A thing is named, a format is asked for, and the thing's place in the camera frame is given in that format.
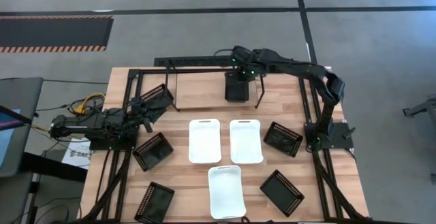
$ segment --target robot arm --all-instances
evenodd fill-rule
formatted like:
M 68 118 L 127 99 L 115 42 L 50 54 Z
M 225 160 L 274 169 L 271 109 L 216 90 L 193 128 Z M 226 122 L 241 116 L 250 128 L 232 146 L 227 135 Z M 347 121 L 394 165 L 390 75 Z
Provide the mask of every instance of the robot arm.
M 272 69 L 312 81 L 324 103 L 324 109 L 315 128 L 317 140 L 330 139 L 333 129 L 333 109 L 342 100 L 345 87 L 344 81 L 336 74 L 321 65 L 287 59 L 266 48 L 249 51 L 235 46 L 230 58 L 235 67 L 235 75 L 240 82 L 252 81 L 259 75 L 265 76 Z

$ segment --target gray concrete floor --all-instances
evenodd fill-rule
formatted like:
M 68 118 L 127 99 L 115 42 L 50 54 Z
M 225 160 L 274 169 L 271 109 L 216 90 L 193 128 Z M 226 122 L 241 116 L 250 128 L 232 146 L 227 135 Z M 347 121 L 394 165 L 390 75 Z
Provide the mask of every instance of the gray concrete floor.
M 420 6 L 436 0 L 305 0 L 307 7 Z M 297 0 L 0 0 L 0 12 L 196 7 L 296 7 Z M 346 81 L 345 116 L 374 219 L 436 219 L 435 130 L 426 114 L 402 108 L 436 93 L 436 12 L 309 13 L 318 62 Z M 299 13 L 115 16 L 105 52 L 1 54 L 0 78 L 42 76 L 106 82 L 112 67 L 149 66 L 155 57 L 210 55 L 240 44 L 308 61 Z M 45 82 L 38 108 L 68 103 L 105 85 Z M 48 126 L 59 112 L 41 113 Z M 31 133 L 27 151 L 52 142 Z

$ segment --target black and orange hazard tape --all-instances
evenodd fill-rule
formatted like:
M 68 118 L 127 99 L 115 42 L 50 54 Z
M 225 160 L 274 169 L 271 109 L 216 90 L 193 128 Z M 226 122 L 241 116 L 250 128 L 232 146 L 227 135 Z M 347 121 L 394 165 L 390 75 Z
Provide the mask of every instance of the black and orange hazard tape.
M 0 16 L 0 52 L 107 49 L 113 16 Z

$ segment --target white tray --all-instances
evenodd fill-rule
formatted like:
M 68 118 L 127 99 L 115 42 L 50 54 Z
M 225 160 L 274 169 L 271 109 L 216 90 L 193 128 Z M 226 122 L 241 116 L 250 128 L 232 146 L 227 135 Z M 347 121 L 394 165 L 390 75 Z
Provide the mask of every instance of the white tray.
M 243 185 L 239 166 L 212 167 L 208 172 L 211 216 L 214 219 L 243 217 Z
M 221 160 L 217 119 L 197 119 L 189 123 L 189 160 L 191 163 L 216 163 Z
M 260 145 L 260 122 L 233 120 L 230 122 L 230 157 L 234 163 L 260 163 L 264 160 Z

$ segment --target wooden table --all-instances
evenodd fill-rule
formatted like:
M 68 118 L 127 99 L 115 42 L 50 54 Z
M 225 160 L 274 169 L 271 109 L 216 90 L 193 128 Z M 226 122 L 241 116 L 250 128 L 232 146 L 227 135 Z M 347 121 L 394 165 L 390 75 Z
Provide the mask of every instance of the wooden table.
M 157 68 L 159 67 L 142 67 L 141 69 Z M 121 107 L 128 70 L 129 68 L 124 67 L 112 69 L 104 104 L 105 108 Z M 164 83 L 164 77 L 163 74 L 147 74 L 142 84 L 141 93 L 143 94 Z M 265 136 L 273 121 L 304 135 L 303 124 L 306 120 L 298 79 L 285 74 L 268 74 L 264 82 L 266 92 L 258 109 L 254 107 L 229 107 L 190 109 L 177 112 L 169 106 L 168 111 L 153 125 L 153 133 L 147 133 L 145 128 L 141 127 L 138 145 L 141 145 L 156 133 L 162 132 L 171 143 L 174 152 L 147 172 L 143 172 L 136 160 L 133 157 L 131 158 L 121 221 L 134 221 L 134 215 L 150 181 L 158 182 L 176 191 L 167 211 L 165 222 L 214 221 L 209 206 L 207 173 L 211 167 L 217 165 L 232 165 L 230 160 L 229 124 L 233 119 L 259 120 L 261 123 L 261 138 Z M 260 95 L 260 83 L 256 82 L 256 86 L 258 95 Z M 170 75 L 168 87 L 175 94 L 176 74 Z M 308 82 L 306 82 L 306 89 L 312 112 L 311 116 L 315 118 Z M 335 120 L 344 119 L 340 105 L 335 108 L 333 116 Z M 216 118 L 221 123 L 222 159 L 216 164 L 192 164 L 188 160 L 188 124 L 193 119 L 208 118 Z M 301 144 L 295 158 L 286 156 L 263 142 L 262 154 L 264 160 L 259 164 L 239 165 L 242 169 L 244 201 L 247 207 L 246 216 L 251 221 L 267 221 L 270 219 L 274 221 L 323 220 L 320 195 L 315 179 L 315 168 L 311 154 L 305 151 L 305 141 Z M 355 161 L 342 149 L 331 150 L 331 155 L 338 187 L 358 212 L 368 216 Z M 90 211 L 94 205 L 105 156 L 106 151 L 97 151 L 91 158 L 81 202 L 84 214 Z M 100 194 L 106 188 L 109 168 L 110 160 L 107 162 Z M 260 185 L 274 170 L 279 170 L 284 174 L 305 196 L 302 204 L 290 218 L 286 218 L 259 189 Z M 334 205 L 332 204 L 330 190 L 327 186 L 326 189 L 330 215 L 334 217 Z M 114 216 L 117 193 L 118 190 L 116 189 L 112 195 L 109 217 Z

